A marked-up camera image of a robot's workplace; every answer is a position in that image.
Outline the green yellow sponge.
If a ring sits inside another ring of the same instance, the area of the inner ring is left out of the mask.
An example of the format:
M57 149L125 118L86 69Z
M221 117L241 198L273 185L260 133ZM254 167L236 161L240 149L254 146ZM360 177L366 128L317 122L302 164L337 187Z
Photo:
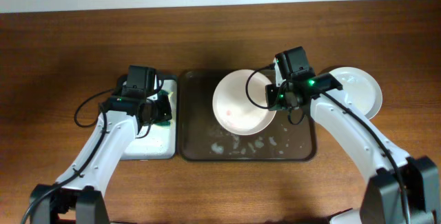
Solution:
M170 103L168 92L161 90L157 95L155 124L166 126L171 124L172 105Z

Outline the pink plate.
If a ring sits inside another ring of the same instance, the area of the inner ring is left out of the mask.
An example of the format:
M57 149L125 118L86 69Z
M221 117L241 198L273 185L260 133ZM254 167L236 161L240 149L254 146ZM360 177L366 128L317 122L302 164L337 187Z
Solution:
M236 70L223 77L212 98L212 109L218 123L240 136L264 130L276 113L266 110L265 86L271 81L253 70Z

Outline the grey-green plate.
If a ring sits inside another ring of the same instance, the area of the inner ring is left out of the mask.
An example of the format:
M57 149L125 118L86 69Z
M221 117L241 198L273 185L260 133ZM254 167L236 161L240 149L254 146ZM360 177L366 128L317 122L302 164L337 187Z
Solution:
M353 67L333 69L332 74L353 100L354 105L372 119L382 107L382 90L378 82L364 70Z

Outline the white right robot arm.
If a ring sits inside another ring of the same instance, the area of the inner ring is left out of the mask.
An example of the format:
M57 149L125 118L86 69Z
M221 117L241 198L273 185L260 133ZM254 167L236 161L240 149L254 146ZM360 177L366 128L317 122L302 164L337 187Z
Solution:
M329 223L440 222L440 178L429 157L415 159L383 135L334 76L315 74L302 47L276 54L270 67L276 82L266 87L268 108L301 109L335 138L367 183L360 208Z

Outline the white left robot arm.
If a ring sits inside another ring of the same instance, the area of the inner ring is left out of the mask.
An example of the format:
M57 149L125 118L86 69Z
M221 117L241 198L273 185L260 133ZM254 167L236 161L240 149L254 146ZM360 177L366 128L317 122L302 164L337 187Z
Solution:
M79 155L52 185L37 185L22 223L109 223L104 196L120 161L170 159L176 153L178 80L131 65L106 90L94 129Z

